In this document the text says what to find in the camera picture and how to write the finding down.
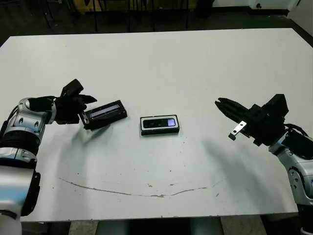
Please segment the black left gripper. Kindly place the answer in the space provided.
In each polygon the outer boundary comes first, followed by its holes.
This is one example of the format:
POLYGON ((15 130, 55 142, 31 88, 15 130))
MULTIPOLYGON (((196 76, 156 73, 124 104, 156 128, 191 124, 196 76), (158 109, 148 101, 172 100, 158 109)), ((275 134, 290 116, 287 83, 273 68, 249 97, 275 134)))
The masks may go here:
POLYGON ((58 97, 56 105, 56 116, 54 120, 58 124, 78 124, 79 113, 84 112, 86 104, 94 103, 97 99, 91 95, 77 95, 73 97, 58 97))

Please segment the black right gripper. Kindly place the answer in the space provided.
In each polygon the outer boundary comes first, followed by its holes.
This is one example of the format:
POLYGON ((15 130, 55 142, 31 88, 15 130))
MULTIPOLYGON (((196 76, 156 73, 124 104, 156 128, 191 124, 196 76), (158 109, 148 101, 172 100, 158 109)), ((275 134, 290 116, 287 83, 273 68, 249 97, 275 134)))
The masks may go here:
POLYGON ((262 107, 254 104, 250 109, 228 98, 218 98, 215 101, 218 109, 232 121, 239 123, 228 135, 233 141, 238 133, 253 137, 253 143, 270 146, 283 132, 286 105, 265 104, 262 107))

